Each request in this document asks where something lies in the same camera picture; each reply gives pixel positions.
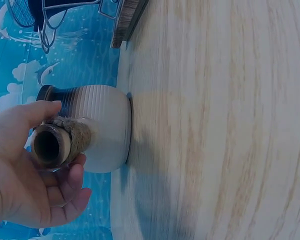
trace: blue wall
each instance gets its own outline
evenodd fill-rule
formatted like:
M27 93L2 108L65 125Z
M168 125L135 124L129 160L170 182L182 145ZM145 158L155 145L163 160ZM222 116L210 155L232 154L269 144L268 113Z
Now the blue wall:
M104 10L113 13L115 5L105 1ZM38 34L16 26L0 0L0 111L34 101L42 84L116 86L120 52L110 48L114 22L100 16L97 8L69 10L55 45L45 55ZM48 234L42 239L111 240L110 180L110 174L85 174L84 185L93 193L87 210L76 221L45 230L2 222L0 239L27 240Z

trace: white ceramic vase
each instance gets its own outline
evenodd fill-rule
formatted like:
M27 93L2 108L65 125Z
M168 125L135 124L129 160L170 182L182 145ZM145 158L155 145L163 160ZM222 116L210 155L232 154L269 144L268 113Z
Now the white ceramic vase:
M112 172L127 160L131 138L131 105L127 96L117 88L88 85L59 89L45 85L37 101L62 102L62 117L86 123L92 139L84 152L84 170L91 173Z

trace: wooden board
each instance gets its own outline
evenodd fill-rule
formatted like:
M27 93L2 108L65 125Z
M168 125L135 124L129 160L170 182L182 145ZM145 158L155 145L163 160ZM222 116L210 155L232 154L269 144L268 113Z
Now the wooden board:
M117 86L114 240L300 240L300 0L151 0Z

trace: metal chair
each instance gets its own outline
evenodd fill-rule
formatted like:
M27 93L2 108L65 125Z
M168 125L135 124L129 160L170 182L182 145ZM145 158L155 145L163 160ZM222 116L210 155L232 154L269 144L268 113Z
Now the metal chair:
M38 32L44 53L48 54L56 40L57 29L61 26L68 9L84 5L99 5L98 13L109 19L116 19L119 14L120 0L110 0L116 4L114 15L105 13L102 8L105 0L5 0L7 8L17 25L22 28L33 27ZM49 19L64 11L61 21L57 26L52 26ZM51 30L52 39L47 36L47 26Z

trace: dark wooden shelf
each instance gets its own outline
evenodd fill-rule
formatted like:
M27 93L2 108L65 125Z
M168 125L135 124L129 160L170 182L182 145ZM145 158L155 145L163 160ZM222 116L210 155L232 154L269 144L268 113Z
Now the dark wooden shelf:
M118 49L122 41L129 41L149 0L123 0L114 23L111 47Z

